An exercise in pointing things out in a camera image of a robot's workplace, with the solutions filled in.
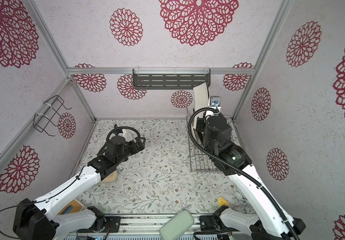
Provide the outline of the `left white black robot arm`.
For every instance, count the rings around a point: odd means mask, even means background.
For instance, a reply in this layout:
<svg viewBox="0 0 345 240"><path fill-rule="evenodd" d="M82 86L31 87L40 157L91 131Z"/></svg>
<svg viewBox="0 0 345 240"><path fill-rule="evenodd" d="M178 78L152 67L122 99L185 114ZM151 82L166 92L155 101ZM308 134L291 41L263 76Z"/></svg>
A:
<svg viewBox="0 0 345 240"><path fill-rule="evenodd" d="M146 139L132 127L111 130L96 157L72 178L49 193L31 201L24 199L15 209L13 232L15 240L53 240L80 229L102 231L105 215L96 207L79 213L59 216L58 213L79 194L102 182L129 157L145 148Z"/></svg>

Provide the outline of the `round plaid white plate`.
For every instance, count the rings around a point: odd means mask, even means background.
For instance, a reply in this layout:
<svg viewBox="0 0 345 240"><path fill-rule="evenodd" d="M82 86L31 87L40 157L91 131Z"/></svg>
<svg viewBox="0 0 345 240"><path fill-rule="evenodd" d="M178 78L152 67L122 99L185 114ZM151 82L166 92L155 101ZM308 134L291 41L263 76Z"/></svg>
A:
<svg viewBox="0 0 345 240"><path fill-rule="evenodd" d="M108 129L97 129L96 133L94 134L94 143L102 146L106 142L107 135L110 131L111 130ZM130 142L135 139L137 134L128 129L115 130L108 139L111 139L115 136L124 137L127 142Z"/></svg>

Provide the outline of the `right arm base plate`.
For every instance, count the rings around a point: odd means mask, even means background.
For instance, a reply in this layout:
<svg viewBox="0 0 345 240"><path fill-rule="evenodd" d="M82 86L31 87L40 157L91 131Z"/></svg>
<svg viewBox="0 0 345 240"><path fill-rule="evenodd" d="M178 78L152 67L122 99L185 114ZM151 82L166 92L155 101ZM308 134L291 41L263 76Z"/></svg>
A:
<svg viewBox="0 0 345 240"><path fill-rule="evenodd" d="M201 215L199 217L202 232L215 232L221 230L219 221L210 215Z"/></svg>

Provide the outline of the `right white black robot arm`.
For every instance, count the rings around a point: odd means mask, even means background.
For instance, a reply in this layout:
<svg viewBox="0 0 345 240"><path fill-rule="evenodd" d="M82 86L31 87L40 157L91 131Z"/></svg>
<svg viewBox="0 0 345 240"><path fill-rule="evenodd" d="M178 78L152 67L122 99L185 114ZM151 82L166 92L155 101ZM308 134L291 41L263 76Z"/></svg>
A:
<svg viewBox="0 0 345 240"><path fill-rule="evenodd" d="M254 214L242 214L227 206L219 207L214 218L227 231L237 230L254 240L297 240L305 223L288 214L272 196L259 177L247 153L231 140L231 126L220 108L196 110L188 121L188 135L193 144L207 155L247 197Z"/></svg>

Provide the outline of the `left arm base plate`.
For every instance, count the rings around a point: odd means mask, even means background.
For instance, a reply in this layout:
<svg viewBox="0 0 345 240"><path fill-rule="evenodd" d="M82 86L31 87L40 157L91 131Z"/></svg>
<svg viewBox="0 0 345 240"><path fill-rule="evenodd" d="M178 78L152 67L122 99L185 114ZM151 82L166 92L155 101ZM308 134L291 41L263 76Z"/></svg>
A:
<svg viewBox="0 0 345 240"><path fill-rule="evenodd" d="M120 227L120 216L105 216L105 222L101 233L118 233Z"/></svg>

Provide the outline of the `square white plate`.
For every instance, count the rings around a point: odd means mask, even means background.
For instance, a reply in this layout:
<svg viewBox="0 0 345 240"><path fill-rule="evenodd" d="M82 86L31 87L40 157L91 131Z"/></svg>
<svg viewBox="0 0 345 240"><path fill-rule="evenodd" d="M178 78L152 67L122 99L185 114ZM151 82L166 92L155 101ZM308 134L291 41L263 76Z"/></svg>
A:
<svg viewBox="0 0 345 240"><path fill-rule="evenodd" d="M206 108L209 106L209 88L208 84L206 82L196 86L193 88L194 90L194 98L195 98L195 107L194 112L201 108ZM200 138L197 133L197 121L198 118L203 118L207 115L208 112L202 111L199 114L197 114L192 122L192 131L194 139L197 141L197 143L200 143Z"/></svg>

